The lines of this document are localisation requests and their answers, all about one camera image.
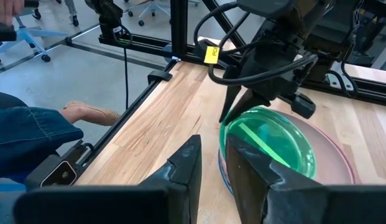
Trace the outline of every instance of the pink plate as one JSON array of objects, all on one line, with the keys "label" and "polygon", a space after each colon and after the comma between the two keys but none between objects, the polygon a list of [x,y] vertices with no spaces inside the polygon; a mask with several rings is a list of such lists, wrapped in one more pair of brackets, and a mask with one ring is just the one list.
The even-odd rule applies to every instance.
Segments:
[{"label": "pink plate", "polygon": [[[309,140],[316,158],[315,181],[326,185],[354,184],[354,174],[342,149],[338,147],[327,135],[316,127],[292,115],[279,112],[286,119],[296,125]],[[221,173],[226,185],[228,184],[226,161],[219,153]]]}]

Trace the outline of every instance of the black clamp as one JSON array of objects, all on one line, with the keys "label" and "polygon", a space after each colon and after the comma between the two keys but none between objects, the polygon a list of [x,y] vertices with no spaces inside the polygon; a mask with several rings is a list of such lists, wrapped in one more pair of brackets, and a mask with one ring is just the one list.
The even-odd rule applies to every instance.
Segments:
[{"label": "black clamp", "polygon": [[79,140],[64,156],[50,155],[25,179],[25,187],[32,190],[50,185],[72,185],[82,174],[84,164],[95,148]]},{"label": "black clamp", "polygon": [[168,72],[154,70],[147,76],[147,79],[149,84],[151,84],[152,82],[161,82],[162,80],[169,82],[172,77]]}]

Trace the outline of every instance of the office chair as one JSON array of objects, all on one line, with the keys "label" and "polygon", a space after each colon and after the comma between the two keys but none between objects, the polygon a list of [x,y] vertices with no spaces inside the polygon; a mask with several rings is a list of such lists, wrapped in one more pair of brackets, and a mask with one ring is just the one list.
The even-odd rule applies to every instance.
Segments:
[{"label": "office chair", "polygon": [[[57,3],[61,4],[62,3],[62,0],[56,0]],[[76,9],[75,9],[75,4],[74,4],[74,0],[64,0],[64,2],[66,3],[66,6],[68,8],[68,12],[70,13],[70,20],[71,20],[71,23],[77,27],[80,25],[80,22],[78,21],[78,18],[76,16]],[[32,11],[32,17],[34,17],[35,19],[38,19],[40,20],[42,18],[42,15],[41,13],[39,12],[38,8],[35,8],[33,11]]]},{"label": "office chair", "polygon": [[[188,0],[188,2],[194,4],[195,6],[198,6],[198,3],[199,3],[198,0]],[[166,4],[156,3],[156,2],[154,2],[154,0],[145,0],[145,1],[137,4],[136,6],[130,7],[126,11],[128,12],[128,16],[132,17],[133,12],[131,10],[143,9],[142,13],[139,15],[140,20],[138,21],[138,24],[139,24],[139,26],[144,26],[144,21],[142,20],[142,18],[146,17],[148,15],[148,13],[150,13],[150,12],[151,12],[151,16],[153,16],[153,17],[155,16],[156,10],[162,11],[163,13],[165,13],[166,15],[168,15],[170,17],[170,13],[166,10],[169,7],[170,6],[166,5]]]},{"label": "office chair", "polygon": [[[30,12],[25,10],[25,13],[23,15],[29,14]],[[0,42],[0,53],[3,53],[10,49],[11,47],[15,46],[21,41],[26,41],[31,48],[36,48],[40,53],[42,53],[41,59],[44,62],[49,62],[50,57],[48,56],[47,51],[43,46],[41,46],[34,37],[66,37],[68,34],[65,32],[54,32],[50,30],[40,30],[40,29],[32,29],[32,28],[26,28],[26,26],[23,24],[23,22],[20,20],[19,16],[16,16],[16,21],[19,24],[19,30],[16,31],[17,33],[17,39],[16,41],[11,42]]]}]

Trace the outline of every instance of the blue chair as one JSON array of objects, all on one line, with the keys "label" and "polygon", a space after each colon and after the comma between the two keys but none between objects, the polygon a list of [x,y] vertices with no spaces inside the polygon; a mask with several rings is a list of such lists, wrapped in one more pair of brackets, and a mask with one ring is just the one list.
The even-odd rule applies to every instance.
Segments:
[{"label": "blue chair", "polygon": [[41,59],[44,62],[49,62],[50,57],[48,56],[47,51],[43,46],[41,46],[34,37],[67,37],[66,32],[54,32],[50,30],[40,30],[27,28],[23,22],[20,20],[19,16],[16,16],[16,21],[19,24],[19,30],[17,32],[17,40],[12,42],[0,43],[0,54],[7,51],[11,47],[15,46],[21,41],[26,41],[31,48],[36,48],[40,53],[42,53]]}]

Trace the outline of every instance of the wooden table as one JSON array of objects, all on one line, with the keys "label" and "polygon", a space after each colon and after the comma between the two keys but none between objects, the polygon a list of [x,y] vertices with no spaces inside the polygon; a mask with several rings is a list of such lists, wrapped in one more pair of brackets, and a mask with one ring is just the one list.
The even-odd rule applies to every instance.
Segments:
[{"label": "wooden table", "polygon": [[[360,77],[366,69],[351,67]],[[192,134],[202,140],[198,223],[240,223],[218,167],[219,115],[226,87],[202,65],[178,62],[78,179],[77,185],[138,184]],[[386,107],[302,89],[316,104],[308,121],[338,142],[363,184],[386,184]],[[271,108],[293,114],[280,100]]]}]

